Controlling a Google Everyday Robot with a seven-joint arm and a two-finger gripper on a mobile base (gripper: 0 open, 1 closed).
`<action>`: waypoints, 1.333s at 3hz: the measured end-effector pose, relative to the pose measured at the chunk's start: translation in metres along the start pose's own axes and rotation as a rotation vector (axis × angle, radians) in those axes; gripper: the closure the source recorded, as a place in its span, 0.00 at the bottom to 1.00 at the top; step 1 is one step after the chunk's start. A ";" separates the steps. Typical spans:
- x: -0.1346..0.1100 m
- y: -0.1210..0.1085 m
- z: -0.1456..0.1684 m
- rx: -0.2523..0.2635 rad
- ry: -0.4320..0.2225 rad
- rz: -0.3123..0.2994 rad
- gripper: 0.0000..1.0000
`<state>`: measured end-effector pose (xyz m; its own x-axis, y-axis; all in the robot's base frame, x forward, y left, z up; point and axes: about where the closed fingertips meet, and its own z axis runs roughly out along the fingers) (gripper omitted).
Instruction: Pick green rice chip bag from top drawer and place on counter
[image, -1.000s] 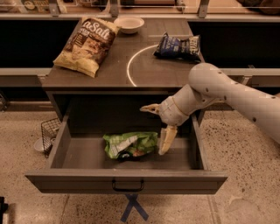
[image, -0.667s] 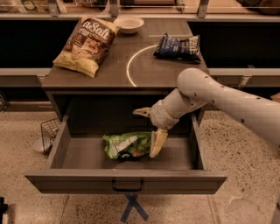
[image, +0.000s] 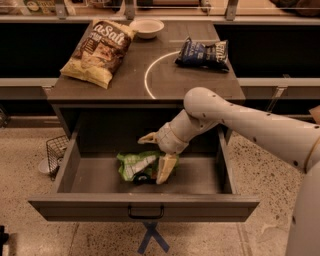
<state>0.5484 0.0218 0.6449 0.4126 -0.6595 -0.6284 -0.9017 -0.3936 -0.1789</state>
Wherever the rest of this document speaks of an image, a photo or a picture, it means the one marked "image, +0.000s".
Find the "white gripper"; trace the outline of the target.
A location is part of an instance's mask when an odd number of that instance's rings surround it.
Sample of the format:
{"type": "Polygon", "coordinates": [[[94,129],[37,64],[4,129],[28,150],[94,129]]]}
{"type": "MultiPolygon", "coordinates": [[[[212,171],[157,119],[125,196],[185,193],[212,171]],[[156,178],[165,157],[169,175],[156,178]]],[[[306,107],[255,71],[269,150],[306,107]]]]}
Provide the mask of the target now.
{"type": "Polygon", "coordinates": [[[161,151],[167,153],[159,158],[156,183],[163,184],[173,171],[178,157],[188,146],[188,143],[179,139],[171,129],[169,123],[165,123],[157,132],[148,133],[138,139],[139,144],[158,144],[161,151]]]}

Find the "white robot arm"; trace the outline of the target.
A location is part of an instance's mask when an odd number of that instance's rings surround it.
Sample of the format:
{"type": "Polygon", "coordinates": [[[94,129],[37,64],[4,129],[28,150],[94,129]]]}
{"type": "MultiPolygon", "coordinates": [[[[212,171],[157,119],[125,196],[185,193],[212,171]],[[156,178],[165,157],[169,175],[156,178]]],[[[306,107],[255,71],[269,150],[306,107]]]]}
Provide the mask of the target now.
{"type": "Polygon", "coordinates": [[[223,124],[305,173],[290,225],[286,256],[320,256],[320,128],[316,125],[228,102],[196,87],[184,97],[184,109],[158,131],[141,137],[166,153],[157,182],[166,181],[176,156],[196,136],[223,124]]]}

